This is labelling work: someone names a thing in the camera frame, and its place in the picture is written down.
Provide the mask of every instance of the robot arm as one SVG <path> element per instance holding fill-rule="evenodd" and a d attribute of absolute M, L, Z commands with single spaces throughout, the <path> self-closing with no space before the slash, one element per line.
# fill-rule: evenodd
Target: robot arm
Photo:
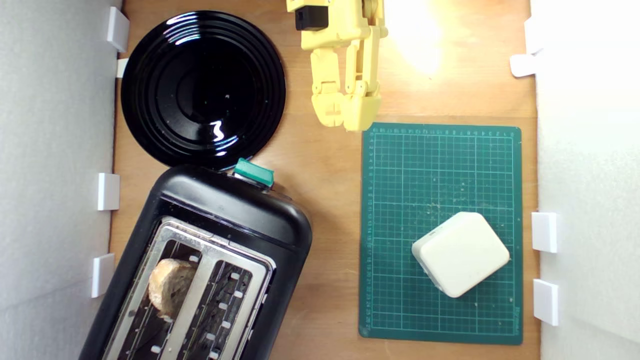
<path fill-rule="evenodd" d="M 302 31 L 302 48 L 312 50 L 314 110 L 325 126 L 368 129 L 380 108 L 378 49 L 388 35 L 384 0 L 286 0 Z M 347 46 L 345 94 L 335 48 Z"/>

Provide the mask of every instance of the white block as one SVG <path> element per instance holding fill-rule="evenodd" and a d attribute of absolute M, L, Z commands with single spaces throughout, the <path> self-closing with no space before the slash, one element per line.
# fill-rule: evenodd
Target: white block
<path fill-rule="evenodd" d="M 544 48 L 545 25 L 536 17 L 530 17 L 524 22 L 524 38 L 527 54 L 535 54 Z"/>
<path fill-rule="evenodd" d="M 460 297 L 509 261 L 509 250 L 479 213 L 457 213 L 412 246 L 435 286 Z"/>
<path fill-rule="evenodd" d="M 99 297 L 107 291 L 107 287 L 115 270 L 115 255 L 106 254 L 93 259 L 93 281 L 91 297 Z"/>
<path fill-rule="evenodd" d="M 558 326 L 558 285 L 533 280 L 533 316 Z"/>
<path fill-rule="evenodd" d="M 536 57 L 531 54 L 511 55 L 509 63 L 511 65 L 511 73 L 516 78 L 533 75 L 538 69 Z"/>
<path fill-rule="evenodd" d="M 555 213 L 531 213 L 531 241 L 539 251 L 558 252 Z"/>
<path fill-rule="evenodd" d="M 121 53 L 127 51 L 127 43 L 129 41 L 129 19 L 127 19 L 127 17 L 115 6 L 112 6 L 109 9 L 107 41 Z"/>
<path fill-rule="evenodd" d="M 118 59 L 118 67 L 116 68 L 116 78 L 122 79 L 124 76 L 124 69 L 127 68 L 129 58 Z"/>
<path fill-rule="evenodd" d="M 98 175 L 98 210 L 117 210 L 120 208 L 120 175 Z"/>

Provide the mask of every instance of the white wall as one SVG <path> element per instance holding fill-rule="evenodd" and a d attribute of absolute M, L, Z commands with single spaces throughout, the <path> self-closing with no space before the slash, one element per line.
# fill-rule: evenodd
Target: white wall
<path fill-rule="evenodd" d="M 0 359 L 76 358 L 108 252 L 116 0 L 0 0 Z"/>
<path fill-rule="evenodd" d="M 532 0 L 540 211 L 557 212 L 559 326 L 543 360 L 640 359 L 640 4 Z"/>

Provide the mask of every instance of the bread roll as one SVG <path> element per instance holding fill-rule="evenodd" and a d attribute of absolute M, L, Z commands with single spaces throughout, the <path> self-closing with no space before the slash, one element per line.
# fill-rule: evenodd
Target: bread roll
<path fill-rule="evenodd" d="M 196 266 L 189 261 L 162 259 L 149 277 L 149 300 L 158 309 L 158 316 L 171 319 L 178 316 Z"/>

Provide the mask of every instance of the white bracket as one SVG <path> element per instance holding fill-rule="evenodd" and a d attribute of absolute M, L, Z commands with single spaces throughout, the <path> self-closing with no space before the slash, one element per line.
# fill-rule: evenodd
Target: white bracket
<path fill-rule="evenodd" d="M 120 175 L 98 174 L 98 210 L 120 208 Z"/>
<path fill-rule="evenodd" d="M 536 55 L 544 48 L 546 42 L 544 25 L 537 17 L 530 17 L 524 22 L 524 37 L 527 48 L 526 54 L 512 55 L 509 59 L 511 73 L 516 78 L 533 75 L 538 71 Z"/>
<path fill-rule="evenodd" d="M 533 280 L 533 316 L 551 326 L 558 326 L 558 285 Z"/>
<path fill-rule="evenodd" d="M 127 51 L 127 43 L 129 41 L 129 19 L 127 19 L 127 17 L 115 6 L 112 6 L 109 9 L 107 41 L 121 53 Z"/>
<path fill-rule="evenodd" d="M 91 297 L 96 298 L 107 291 L 115 271 L 115 255 L 106 254 L 93 259 Z"/>
<path fill-rule="evenodd" d="M 127 67 L 129 58 L 118 59 L 118 68 L 116 70 L 116 79 L 122 79 L 124 76 L 124 69 Z"/>
<path fill-rule="evenodd" d="M 555 213 L 531 213 L 531 240 L 535 250 L 558 252 Z"/>

